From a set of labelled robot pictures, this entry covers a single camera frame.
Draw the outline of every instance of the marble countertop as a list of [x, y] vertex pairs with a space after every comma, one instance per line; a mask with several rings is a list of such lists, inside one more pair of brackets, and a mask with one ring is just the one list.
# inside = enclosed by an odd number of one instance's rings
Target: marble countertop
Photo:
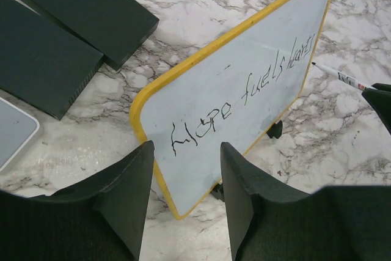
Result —
[[[52, 194], [138, 146], [129, 107], [150, 81], [274, 0], [137, 0], [159, 17], [155, 33], [119, 72], [103, 66], [61, 122], [17, 99], [44, 128], [0, 189]], [[391, 0], [332, 0], [314, 61], [368, 83], [391, 84]], [[306, 192], [323, 185], [391, 184], [391, 136], [358, 90], [317, 68], [283, 116], [283, 136], [263, 138], [247, 158]], [[182, 221], [154, 190], [141, 260], [231, 260], [224, 203], [208, 196]]]

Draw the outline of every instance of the yellow whiteboard frame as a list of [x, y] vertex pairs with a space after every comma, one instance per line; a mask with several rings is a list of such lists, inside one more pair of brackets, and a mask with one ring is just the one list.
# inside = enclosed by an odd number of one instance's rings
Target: yellow whiteboard frame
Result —
[[[138, 140], [140, 141], [140, 143], [143, 143], [143, 142], [148, 140], [147, 135], [144, 133], [144, 130], [143, 130], [142, 125], [141, 125], [141, 120], [140, 120], [141, 111], [142, 111], [143, 106], [147, 102], [147, 100], [154, 93], [156, 93], [157, 91], [162, 89], [164, 86], [166, 86], [169, 83], [171, 83], [173, 80], [178, 78], [184, 72], [188, 71], [190, 68], [192, 68], [193, 66], [198, 64], [200, 61], [204, 60], [204, 58], [206, 58], [209, 55], [213, 54], [216, 50], [218, 50], [219, 48], [223, 47], [225, 44], [227, 44], [229, 41], [234, 39], [236, 36], [240, 35], [244, 31], [246, 31], [247, 29], [252, 27], [255, 23], [258, 23], [260, 20], [264, 19], [264, 17], [268, 16], [270, 13], [272, 13], [275, 10], [277, 10], [279, 7], [283, 6], [288, 1], [290, 1], [290, 0], [276, 0], [276, 1], [274, 1], [272, 4], [268, 5], [267, 7], [262, 9], [261, 11], [257, 12], [252, 17], [250, 17], [247, 20], [243, 21], [241, 24], [237, 25], [232, 30], [230, 30], [227, 33], [225, 33], [223, 36], [219, 37], [218, 39], [216, 39], [215, 41], [213, 41], [212, 43], [210, 43], [206, 47], [202, 48], [200, 51], [196, 52], [195, 54], [193, 54], [192, 56], [190, 56], [189, 58], [187, 58], [186, 60], [184, 60], [180, 64], [176, 65], [174, 68], [171, 68], [168, 72], [166, 72], [165, 74], [161, 75], [156, 80], [152, 81], [147, 86], [145, 86], [138, 93], [136, 98], [134, 99], [134, 101], [133, 101], [133, 103], [132, 103], [132, 105], [130, 107], [130, 113], [129, 113], [130, 124], [133, 127], [134, 133], [135, 133], [136, 137], [138, 138]], [[274, 122], [278, 121], [281, 118], [281, 116], [285, 112], [288, 111], [289, 107], [299, 98], [299, 96], [300, 96], [300, 94], [301, 94], [301, 92], [303, 90], [304, 83], [305, 83], [305, 80], [307, 78], [308, 70], [310, 68], [312, 57], [313, 57], [313, 54], [315, 52], [315, 48], [316, 48], [316, 45], [318, 43], [318, 39], [319, 39], [320, 33], [322, 31], [324, 19], [326, 17], [326, 13], [327, 13], [327, 10], [329, 8], [330, 2], [331, 2], [331, 0], [328, 0], [328, 2], [326, 4], [326, 9], [324, 11], [324, 15], [323, 15], [322, 22], [320, 24], [318, 35], [316, 36], [315, 44], [314, 44], [314, 47], [313, 47], [313, 50], [312, 50], [310, 61], [309, 61], [309, 64], [308, 64], [308, 67], [307, 67], [307, 71], [305, 73], [304, 80], [303, 80], [301, 89], [299, 91], [299, 94], [292, 101], [292, 103], [280, 114], [280, 116], [278, 116], [278, 118]], [[269, 128], [263, 134], [261, 134], [261, 136], [246, 150], [246, 152], [244, 152], [244, 155], [263, 137], [263, 135], [265, 135], [265, 133], [269, 130]], [[196, 203], [190, 209], [190, 211], [188, 211], [184, 215], [179, 215], [178, 210], [177, 210], [177, 208], [176, 208], [176, 206], [174, 204], [174, 201], [173, 201], [173, 199], [172, 199], [172, 197], [170, 195], [170, 192], [169, 192], [169, 190], [167, 188], [166, 182], [164, 181], [163, 175], [162, 175], [162, 173], [160, 171], [160, 168], [159, 168], [156, 160], [155, 160], [154, 167], [153, 167], [153, 174], [154, 174], [155, 179], [158, 182], [158, 184], [159, 184], [159, 186], [160, 186], [160, 188], [161, 188], [161, 190], [163, 192], [164, 198], [167, 201], [167, 204], [168, 204], [168, 206], [170, 208], [170, 211], [172, 212], [172, 214], [174, 215], [175, 219], [177, 219], [177, 220], [181, 220], [181, 219], [187, 217], [187, 215], [189, 215], [190, 212], [192, 212], [193, 209], [221, 181], [221, 179], [220, 179], [218, 182], [216, 182], [216, 184], [213, 185], [210, 188], [209, 192], [207, 192], [205, 195], [203, 195], [202, 198], [198, 201], [198, 203]]]

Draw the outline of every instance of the gray tablet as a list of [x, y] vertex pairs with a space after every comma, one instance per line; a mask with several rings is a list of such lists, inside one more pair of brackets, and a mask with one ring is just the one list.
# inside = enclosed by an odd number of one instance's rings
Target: gray tablet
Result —
[[38, 120], [0, 98], [0, 171], [20, 158], [39, 129]]

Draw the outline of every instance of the dark green block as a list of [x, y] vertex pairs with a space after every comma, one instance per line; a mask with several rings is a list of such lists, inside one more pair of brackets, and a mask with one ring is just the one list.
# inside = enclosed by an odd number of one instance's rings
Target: dark green block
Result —
[[104, 54], [118, 70], [159, 19], [135, 0], [22, 0]]
[[14, 0], [0, 0], [0, 88], [61, 119], [102, 54]]

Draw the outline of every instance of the marker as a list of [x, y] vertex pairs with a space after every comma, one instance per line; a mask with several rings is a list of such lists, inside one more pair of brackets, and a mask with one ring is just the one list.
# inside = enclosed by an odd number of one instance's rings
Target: marker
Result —
[[356, 89], [359, 89], [361, 91], [364, 91], [365, 89], [374, 89], [374, 87], [366, 85], [355, 78], [352, 78], [351, 76], [348, 76], [342, 72], [339, 72], [338, 70], [333, 70], [332, 68], [329, 68], [325, 65], [317, 64], [316, 62], [312, 62], [314, 66], [316, 66], [318, 69], [324, 71], [325, 73], [328, 73], [329, 75], [332, 75], [333, 77], [339, 79], [340, 81], [343, 81], [344, 83], [349, 84], [352, 87], [355, 87]]

